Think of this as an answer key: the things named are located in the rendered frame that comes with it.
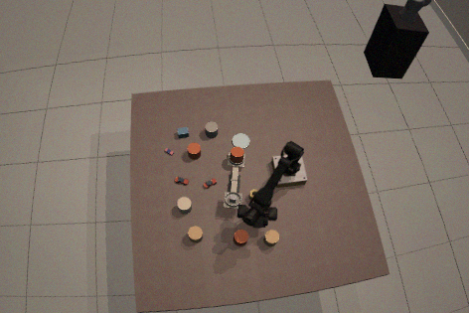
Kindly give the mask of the red toy car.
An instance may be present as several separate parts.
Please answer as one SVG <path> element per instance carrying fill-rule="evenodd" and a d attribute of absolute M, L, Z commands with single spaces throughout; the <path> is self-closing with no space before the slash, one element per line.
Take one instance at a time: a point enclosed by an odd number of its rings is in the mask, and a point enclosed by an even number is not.
<path fill-rule="evenodd" d="M 175 182 L 176 182 L 177 184 L 179 184 L 179 183 L 184 184 L 184 185 L 188 185 L 188 184 L 189 184 L 189 180 L 188 180 L 188 179 L 184 179 L 184 178 L 181 178 L 181 177 L 176 177 Z"/>
<path fill-rule="evenodd" d="M 209 182 L 203 184 L 205 188 L 209 188 L 210 186 L 216 185 L 217 181 L 215 179 L 210 180 Z"/>

